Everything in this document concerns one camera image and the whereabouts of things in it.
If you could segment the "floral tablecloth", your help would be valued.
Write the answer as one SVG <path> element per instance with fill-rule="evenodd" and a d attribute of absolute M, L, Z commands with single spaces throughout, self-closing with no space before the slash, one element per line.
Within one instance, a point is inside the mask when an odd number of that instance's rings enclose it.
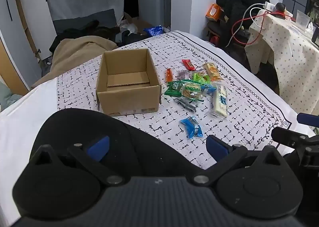
<path fill-rule="evenodd" d="M 280 97 L 297 113 L 318 115 L 318 48 L 290 20 L 260 10 L 245 46 L 250 70 L 270 63 L 277 74 Z"/>

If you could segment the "black clothes on floor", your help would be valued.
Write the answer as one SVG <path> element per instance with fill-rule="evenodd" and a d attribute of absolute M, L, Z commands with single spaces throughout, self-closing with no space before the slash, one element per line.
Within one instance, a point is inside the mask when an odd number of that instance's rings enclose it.
<path fill-rule="evenodd" d="M 108 28 L 100 26 L 98 20 L 93 20 L 80 29 L 69 28 L 57 33 L 49 51 L 53 54 L 59 43 L 64 39 L 77 39 L 85 36 L 98 36 L 116 43 L 119 47 L 145 39 L 144 35 L 130 33 L 128 30 L 120 32 L 120 28 L 117 26 Z"/>

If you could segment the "blue snack packet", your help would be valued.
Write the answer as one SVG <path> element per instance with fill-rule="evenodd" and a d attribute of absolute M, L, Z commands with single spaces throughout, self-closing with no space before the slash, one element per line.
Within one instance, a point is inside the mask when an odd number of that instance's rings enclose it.
<path fill-rule="evenodd" d="M 188 138 L 203 137 L 201 126 L 195 116 L 189 116 L 179 122 L 185 126 Z"/>

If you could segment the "yellow orange biscuit packet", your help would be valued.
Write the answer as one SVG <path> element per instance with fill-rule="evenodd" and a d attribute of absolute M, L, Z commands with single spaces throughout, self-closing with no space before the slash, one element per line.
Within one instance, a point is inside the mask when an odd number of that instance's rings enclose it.
<path fill-rule="evenodd" d="M 205 63 L 203 65 L 211 81 L 221 81 L 223 78 L 214 63 Z"/>

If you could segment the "dark green snack packet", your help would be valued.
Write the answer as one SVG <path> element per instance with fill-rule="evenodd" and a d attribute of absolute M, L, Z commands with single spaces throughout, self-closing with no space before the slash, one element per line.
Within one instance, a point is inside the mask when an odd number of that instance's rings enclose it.
<path fill-rule="evenodd" d="M 168 82 L 168 88 L 164 94 L 171 97 L 181 97 L 182 87 L 183 83 L 181 81 Z"/>

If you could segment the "purple candy packet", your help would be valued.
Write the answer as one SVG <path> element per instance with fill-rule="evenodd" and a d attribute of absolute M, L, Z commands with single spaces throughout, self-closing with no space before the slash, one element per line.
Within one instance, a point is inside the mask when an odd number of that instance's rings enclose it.
<path fill-rule="evenodd" d="M 177 73 L 177 80 L 191 79 L 192 72 L 188 70 L 181 70 Z"/>

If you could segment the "long white cracker packet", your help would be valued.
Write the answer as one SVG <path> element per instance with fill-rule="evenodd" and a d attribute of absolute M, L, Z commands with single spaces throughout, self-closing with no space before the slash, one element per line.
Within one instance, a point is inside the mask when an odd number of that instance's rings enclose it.
<path fill-rule="evenodd" d="M 213 92 L 210 113 L 217 117 L 226 118 L 228 116 L 228 94 L 227 87 L 222 84 L 215 84 L 216 90 Z"/>

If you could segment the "blue foil bag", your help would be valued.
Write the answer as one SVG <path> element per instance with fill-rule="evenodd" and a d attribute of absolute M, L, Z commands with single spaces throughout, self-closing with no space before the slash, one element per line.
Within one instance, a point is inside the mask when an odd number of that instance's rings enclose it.
<path fill-rule="evenodd" d="M 159 26 L 154 26 L 154 27 L 150 27 L 150 28 L 145 28 L 143 29 L 143 31 L 149 36 L 149 37 L 154 37 L 154 36 L 158 36 L 163 34 L 164 31 L 164 27 L 162 25 Z"/>

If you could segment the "white power strip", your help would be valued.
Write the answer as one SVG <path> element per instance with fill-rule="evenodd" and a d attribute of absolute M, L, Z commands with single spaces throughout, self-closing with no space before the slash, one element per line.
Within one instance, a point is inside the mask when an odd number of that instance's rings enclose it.
<path fill-rule="evenodd" d="M 276 9 L 276 5 L 270 3 L 270 2 L 265 2 L 263 4 L 263 8 L 269 12 L 276 12 L 277 9 Z"/>

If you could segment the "red candy bar packet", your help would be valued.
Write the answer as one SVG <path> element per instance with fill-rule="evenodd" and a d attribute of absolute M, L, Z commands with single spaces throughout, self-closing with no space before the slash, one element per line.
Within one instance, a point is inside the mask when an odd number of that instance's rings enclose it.
<path fill-rule="evenodd" d="M 196 70 L 190 59 L 182 59 L 182 63 L 188 71 Z"/>

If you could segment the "grey plush toy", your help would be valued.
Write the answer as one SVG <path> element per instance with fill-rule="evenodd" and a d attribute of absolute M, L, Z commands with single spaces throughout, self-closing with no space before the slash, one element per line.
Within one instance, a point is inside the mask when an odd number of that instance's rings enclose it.
<path fill-rule="evenodd" d="M 0 82 L 0 104 L 1 111 L 5 110 L 13 103 L 17 102 L 21 99 L 22 96 L 20 94 L 13 94 L 11 90 L 2 82 Z"/>

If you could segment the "green cow biscuit packet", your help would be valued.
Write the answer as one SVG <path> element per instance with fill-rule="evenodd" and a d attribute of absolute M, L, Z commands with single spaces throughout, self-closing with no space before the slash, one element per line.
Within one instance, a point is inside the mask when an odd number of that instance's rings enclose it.
<path fill-rule="evenodd" d="M 182 96 L 194 100 L 202 100 L 201 85 L 193 81 L 181 81 L 182 83 Z"/>

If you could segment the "grey fish snack packet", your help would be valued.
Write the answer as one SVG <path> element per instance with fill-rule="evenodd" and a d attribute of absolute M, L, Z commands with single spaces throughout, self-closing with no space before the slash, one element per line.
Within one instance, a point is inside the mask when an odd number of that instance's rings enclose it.
<path fill-rule="evenodd" d="M 184 97 L 175 98 L 175 102 L 191 112 L 196 112 L 198 107 L 198 101 Z"/>

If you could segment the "small orange candy packet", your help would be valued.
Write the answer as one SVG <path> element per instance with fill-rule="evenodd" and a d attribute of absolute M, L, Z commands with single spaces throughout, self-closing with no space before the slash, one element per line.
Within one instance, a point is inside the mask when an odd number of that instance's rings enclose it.
<path fill-rule="evenodd" d="M 165 72 L 165 81 L 168 83 L 168 82 L 172 82 L 173 79 L 174 79 L 174 77 L 173 77 L 171 68 L 166 69 L 166 72 Z"/>

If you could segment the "orange tissue box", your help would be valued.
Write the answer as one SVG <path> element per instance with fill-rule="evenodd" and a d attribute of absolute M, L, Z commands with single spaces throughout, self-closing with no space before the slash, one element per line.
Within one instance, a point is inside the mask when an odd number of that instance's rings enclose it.
<path fill-rule="evenodd" d="M 221 7 L 217 5 L 216 3 L 213 3 L 206 13 L 206 18 L 208 20 L 218 21 L 221 15 L 222 15 Z"/>

